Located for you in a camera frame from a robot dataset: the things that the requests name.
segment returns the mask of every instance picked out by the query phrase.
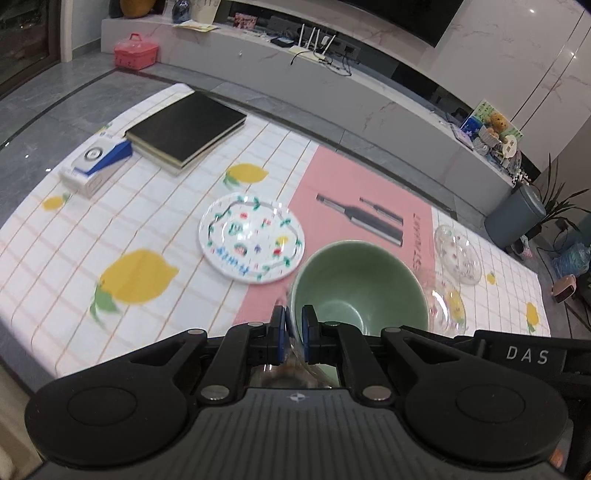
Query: black television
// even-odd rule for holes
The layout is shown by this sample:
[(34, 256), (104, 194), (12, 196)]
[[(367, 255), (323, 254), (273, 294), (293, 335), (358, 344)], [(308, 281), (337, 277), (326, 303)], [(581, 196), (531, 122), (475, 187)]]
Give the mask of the black television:
[(463, 0), (342, 0), (402, 27), (435, 47)]

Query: gray trash can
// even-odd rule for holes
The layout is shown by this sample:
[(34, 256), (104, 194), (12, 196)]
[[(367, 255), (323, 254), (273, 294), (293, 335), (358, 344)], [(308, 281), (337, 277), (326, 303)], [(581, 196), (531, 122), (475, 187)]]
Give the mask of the gray trash can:
[(544, 219), (546, 210), (535, 191), (522, 185), (484, 220), (486, 233), (499, 248), (505, 248)]

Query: book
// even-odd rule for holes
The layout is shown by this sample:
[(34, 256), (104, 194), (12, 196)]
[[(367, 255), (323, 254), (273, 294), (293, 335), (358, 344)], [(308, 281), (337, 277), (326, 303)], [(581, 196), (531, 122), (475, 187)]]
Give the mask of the book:
[(134, 125), (125, 136), (152, 159), (184, 170), (245, 121), (243, 113), (194, 92)]

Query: stuffed toy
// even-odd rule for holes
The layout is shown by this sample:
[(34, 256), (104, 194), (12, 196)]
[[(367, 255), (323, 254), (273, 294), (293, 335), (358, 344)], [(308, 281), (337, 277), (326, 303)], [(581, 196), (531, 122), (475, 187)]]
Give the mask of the stuffed toy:
[(502, 133), (509, 128), (509, 122), (502, 113), (495, 112), (491, 116), (485, 117), (484, 122), (488, 128), (492, 128), (498, 134), (503, 143), (507, 142)]

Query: green bowl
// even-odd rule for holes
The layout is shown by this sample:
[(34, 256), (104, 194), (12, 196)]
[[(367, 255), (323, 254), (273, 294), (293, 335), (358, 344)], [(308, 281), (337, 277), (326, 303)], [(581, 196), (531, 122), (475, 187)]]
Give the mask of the green bowl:
[[(413, 273), (381, 247), (357, 240), (327, 245), (300, 268), (290, 292), (294, 351), (303, 358), (301, 309), (310, 304), (320, 322), (355, 325), (379, 336), (386, 327), (428, 329), (427, 302)], [(316, 377), (323, 375), (317, 369)], [(322, 368), (334, 385), (335, 369)]]

